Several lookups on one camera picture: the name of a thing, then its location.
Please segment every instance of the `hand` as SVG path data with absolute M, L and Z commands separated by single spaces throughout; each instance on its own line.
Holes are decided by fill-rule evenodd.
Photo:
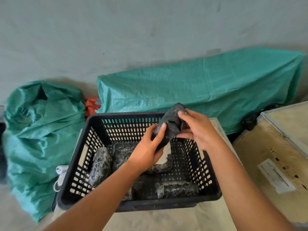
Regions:
M 151 140 L 152 131 L 158 126 L 158 124 L 151 125 L 147 128 L 144 136 L 142 137 L 140 143 L 136 146 L 133 153 L 128 159 L 128 163 L 131 163 L 133 167 L 141 174 L 144 171 L 152 167 L 159 158 L 163 155 L 164 148 L 160 149 L 155 153 L 157 146 L 164 138 L 164 134 L 167 128 L 167 124 L 164 123 L 158 135 Z
M 203 151 L 207 150 L 209 143 L 217 142 L 221 139 L 207 116 L 190 109 L 185 109 L 185 111 L 186 113 L 179 111 L 178 115 L 182 120 L 186 121 L 190 129 L 186 129 L 183 133 L 177 135 L 178 138 L 195 140 Z

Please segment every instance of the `teal tarpaulin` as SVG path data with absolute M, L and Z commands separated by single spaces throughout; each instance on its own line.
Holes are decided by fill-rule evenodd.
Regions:
M 8 98 L 4 120 L 11 190 L 38 222 L 55 197 L 56 167 L 70 163 L 84 125 L 81 91 L 46 81 L 28 83 Z
M 98 113 L 166 111 L 177 102 L 217 117 L 227 134 L 272 103 L 288 103 L 302 74 L 298 52 L 250 48 L 213 57 L 102 75 Z

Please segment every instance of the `forearm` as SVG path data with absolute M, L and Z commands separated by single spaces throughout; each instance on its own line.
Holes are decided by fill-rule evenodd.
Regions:
M 237 229 L 295 230 L 258 190 L 225 141 L 216 137 L 211 143 L 207 152 Z
M 51 223 L 45 231 L 101 231 L 115 212 L 140 172 L 130 162 L 124 163 L 95 190 Z

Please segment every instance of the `red fabric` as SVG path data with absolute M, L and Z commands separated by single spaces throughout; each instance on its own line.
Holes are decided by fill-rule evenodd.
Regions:
M 85 100 L 86 103 L 84 104 L 84 106 L 86 107 L 86 119 L 88 116 L 95 114 L 95 110 L 98 110 L 100 108 L 100 105 L 95 104 L 95 101 L 97 101 L 98 99 L 98 97 L 94 97 Z

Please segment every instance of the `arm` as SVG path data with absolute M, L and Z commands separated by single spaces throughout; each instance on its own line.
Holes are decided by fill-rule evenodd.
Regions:
M 207 151 L 237 230 L 295 230 L 258 190 L 210 120 L 192 110 L 186 109 L 186 112 L 179 112 L 179 116 L 190 130 L 178 137 L 193 139 Z
M 156 126 L 152 125 L 147 129 L 127 162 L 95 190 L 49 224 L 44 231 L 101 231 L 135 180 L 162 156 L 163 149 L 157 153 L 155 150 L 164 137 L 166 124 L 162 125 L 159 134 L 151 141 L 151 133 Z

